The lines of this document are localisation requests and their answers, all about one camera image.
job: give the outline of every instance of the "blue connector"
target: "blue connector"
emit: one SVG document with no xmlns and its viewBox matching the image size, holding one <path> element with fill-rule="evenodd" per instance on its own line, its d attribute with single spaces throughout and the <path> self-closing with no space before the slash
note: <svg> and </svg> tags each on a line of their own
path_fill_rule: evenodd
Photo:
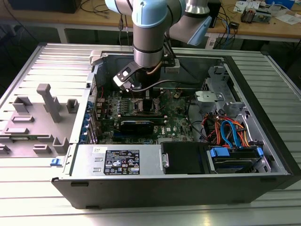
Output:
<svg viewBox="0 0 301 226">
<path fill-rule="evenodd" d="M 89 125 L 89 122 L 87 120 L 84 120 L 83 121 L 83 126 L 87 126 L 87 125 Z"/>
<path fill-rule="evenodd" d="M 50 166 L 61 166 L 61 160 L 60 159 L 52 159 Z"/>
<path fill-rule="evenodd" d="M 226 147 L 214 147 L 210 150 L 211 157 L 216 156 L 230 156 L 230 153 Z"/>
<path fill-rule="evenodd" d="M 87 128 L 86 128 L 86 127 L 81 128 L 81 132 L 82 132 L 82 133 L 85 133 L 86 131 L 87 131 Z"/>
<path fill-rule="evenodd" d="M 257 151 L 258 151 L 258 154 L 259 154 L 260 157 L 263 157 L 263 156 L 264 156 L 263 150 L 261 149 L 261 147 L 258 147 L 258 148 L 257 148 Z"/>
<path fill-rule="evenodd" d="M 87 106 L 93 107 L 93 103 L 92 103 L 91 101 L 88 101 L 88 102 L 87 102 Z"/>
<path fill-rule="evenodd" d="M 84 119 L 89 119 L 90 115 L 88 113 L 85 113 Z"/>
<path fill-rule="evenodd" d="M 84 135 L 84 134 L 80 134 L 79 138 L 80 138 L 81 140 L 86 140 L 86 139 L 87 139 L 87 136 Z"/>
</svg>

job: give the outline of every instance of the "blue drive bracket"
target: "blue drive bracket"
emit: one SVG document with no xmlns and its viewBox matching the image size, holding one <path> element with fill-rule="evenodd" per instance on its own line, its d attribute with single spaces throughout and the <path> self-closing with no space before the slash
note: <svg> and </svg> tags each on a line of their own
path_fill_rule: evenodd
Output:
<svg viewBox="0 0 301 226">
<path fill-rule="evenodd" d="M 210 150 L 211 157 L 219 157 L 219 156 L 230 156 L 230 153 L 226 147 L 213 147 Z"/>
</svg>

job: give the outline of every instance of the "metal bracket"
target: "metal bracket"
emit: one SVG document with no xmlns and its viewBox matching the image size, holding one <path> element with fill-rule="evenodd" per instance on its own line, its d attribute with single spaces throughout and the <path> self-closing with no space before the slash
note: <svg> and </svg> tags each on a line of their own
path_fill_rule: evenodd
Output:
<svg viewBox="0 0 301 226">
<path fill-rule="evenodd" d="M 101 50 L 93 50 L 90 54 L 89 60 L 92 66 L 102 62 L 104 57 L 107 57 L 108 54 L 104 53 Z"/>
<path fill-rule="evenodd" d="M 168 154 L 167 153 L 163 153 L 162 154 L 162 166 L 164 168 L 168 168 L 169 167 L 169 161 L 168 161 Z"/>
<path fill-rule="evenodd" d="M 133 61 L 125 66 L 120 72 L 118 72 L 116 76 L 120 82 L 126 82 L 136 71 L 140 70 L 141 68 L 141 66 Z"/>
</svg>

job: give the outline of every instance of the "warning label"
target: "warning label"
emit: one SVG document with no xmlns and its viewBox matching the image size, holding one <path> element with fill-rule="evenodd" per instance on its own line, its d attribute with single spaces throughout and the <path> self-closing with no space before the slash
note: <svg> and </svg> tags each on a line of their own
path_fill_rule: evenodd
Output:
<svg viewBox="0 0 301 226">
<path fill-rule="evenodd" d="M 139 150 L 108 150 L 105 154 L 105 175 L 140 174 Z"/>
</svg>

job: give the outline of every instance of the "wooden workbench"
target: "wooden workbench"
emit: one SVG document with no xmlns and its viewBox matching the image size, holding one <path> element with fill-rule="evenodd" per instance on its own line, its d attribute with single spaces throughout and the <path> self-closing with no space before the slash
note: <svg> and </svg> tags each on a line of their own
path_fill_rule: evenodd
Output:
<svg viewBox="0 0 301 226">
<path fill-rule="evenodd" d="M 240 22 L 241 14 L 233 12 L 235 2 L 236 0 L 223 0 L 223 5 L 226 14 L 231 20 L 240 23 L 237 34 L 238 38 L 278 41 L 298 41 L 301 38 L 301 23 L 289 25 L 275 18 L 272 18 L 269 24 L 245 24 Z M 99 4 L 104 4 L 104 0 L 94 0 L 94 5 Z M 119 14 L 111 11 L 108 13 L 109 18 L 107 19 L 95 13 L 85 12 L 80 8 L 75 14 L 65 14 L 57 12 L 18 11 L 12 10 L 8 3 L 7 5 L 13 15 L 24 25 L 57 28 L 62 42 L 68 42 L 64 33 L 66 28 L 117 31 L 120 19 Z M 83 7 L 87 10 L 92 10 L 89 2 Z M 98 8 L 98 10 L 101 9 L 106 9 L 106 6 Z M 301 6 L 294 5 L 292 10 L 301 11 Z M 2 24 L 17 24 L 5 9 L 2 0 L 0 0 L 0 20 Z M 129 27 L 133 26 L 130 16 L 128 16 L 128 24 Z M 210 28 L 207 35 L 215 39 L 224 32 L 225 28 L 221 20 L 217 20 L 215 27 Z"/>
</svg>

